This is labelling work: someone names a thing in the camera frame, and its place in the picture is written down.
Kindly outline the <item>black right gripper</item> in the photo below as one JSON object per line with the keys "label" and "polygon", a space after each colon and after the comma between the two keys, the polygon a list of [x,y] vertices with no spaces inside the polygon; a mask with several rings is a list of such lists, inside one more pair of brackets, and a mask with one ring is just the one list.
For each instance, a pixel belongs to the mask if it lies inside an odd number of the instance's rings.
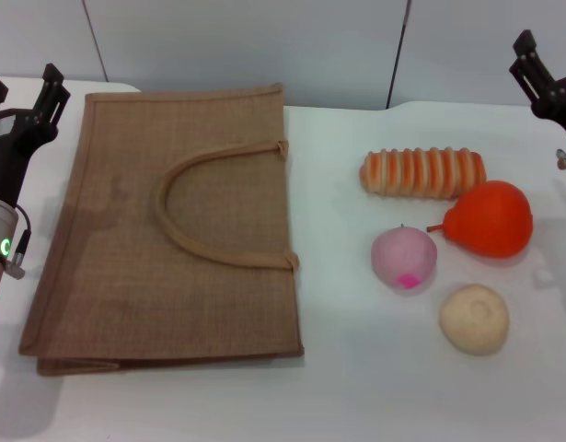
{"label": "black right gripper", "polygon": [[515,40],[516,60],[509,68],[531,103],[539,119],[557,123],[566,132],[566,77],[555,80],[537,54],[537,44],[530,29]]}

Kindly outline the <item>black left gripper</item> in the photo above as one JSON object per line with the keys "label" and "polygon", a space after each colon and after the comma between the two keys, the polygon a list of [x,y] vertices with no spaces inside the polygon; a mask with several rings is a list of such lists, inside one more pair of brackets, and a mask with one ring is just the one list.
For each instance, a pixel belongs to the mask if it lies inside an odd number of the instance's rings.
{"label": "black left gripper", "polygon": [[[16,204],[33,154],[53,141],[57,124],[71,94],[64,87],[64,75],[52,64],[46,64],[43,85],[33,110],[0,111],[0,120],[12,119],[8,134],[0,134],[0,200]],[[0,80],[0,105],[8,87]]]}

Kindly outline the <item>brown jute handbag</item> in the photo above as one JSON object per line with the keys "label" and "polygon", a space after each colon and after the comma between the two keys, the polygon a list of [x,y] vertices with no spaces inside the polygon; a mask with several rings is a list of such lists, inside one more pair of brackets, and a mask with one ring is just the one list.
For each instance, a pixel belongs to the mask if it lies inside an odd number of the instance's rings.
{"label": "brown jute handbag", "polygon": [[43,376],[300,356],[284,89],[95,93],[18,351]]}

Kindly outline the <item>beige egg yolk pastry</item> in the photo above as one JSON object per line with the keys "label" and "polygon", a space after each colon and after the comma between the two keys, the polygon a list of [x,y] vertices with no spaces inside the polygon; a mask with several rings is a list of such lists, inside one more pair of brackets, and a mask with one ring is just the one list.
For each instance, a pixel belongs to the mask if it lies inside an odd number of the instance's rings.
{"label": "beige egg yolk pastry", "polygon": [[485,285],[465,285],[442,303],[438,322],[445,338],[467,355],[498,353],[510,330],[510,313],[502,295]]}

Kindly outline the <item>orange striped long bread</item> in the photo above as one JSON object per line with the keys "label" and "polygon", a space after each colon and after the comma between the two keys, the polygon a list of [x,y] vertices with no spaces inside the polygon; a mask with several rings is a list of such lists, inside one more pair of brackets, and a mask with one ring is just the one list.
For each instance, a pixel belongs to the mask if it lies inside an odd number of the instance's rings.
{"label": "orange striped long bread", "polygon": [[487,180],[482,157],[466,148],[370,152],[359,168],[368,193],[384,197],[456,199]]}

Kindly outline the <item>orange toy pear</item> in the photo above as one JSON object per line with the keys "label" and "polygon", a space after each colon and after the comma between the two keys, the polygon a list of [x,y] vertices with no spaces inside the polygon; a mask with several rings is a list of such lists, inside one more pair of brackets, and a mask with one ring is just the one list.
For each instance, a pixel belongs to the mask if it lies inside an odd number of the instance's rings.
{"label": "orange toy pear", "polygon": [[479,256],[508,259],[523,252],[533,234],[533,215],[525,194],[509,182],[490,180],[462,194],[441,224],[444,238]]}

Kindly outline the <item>pink toy peach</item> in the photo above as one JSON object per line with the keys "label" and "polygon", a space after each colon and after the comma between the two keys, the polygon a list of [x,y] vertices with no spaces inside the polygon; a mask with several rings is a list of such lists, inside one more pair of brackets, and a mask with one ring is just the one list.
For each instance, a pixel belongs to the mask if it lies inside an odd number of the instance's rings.
{"label": "pink toy peach", "polygon": [[396,294],[420,295],[433,281],[438,258],[435,242],[424,231],[400,226],[372,242],[370,262],[375,277]]}

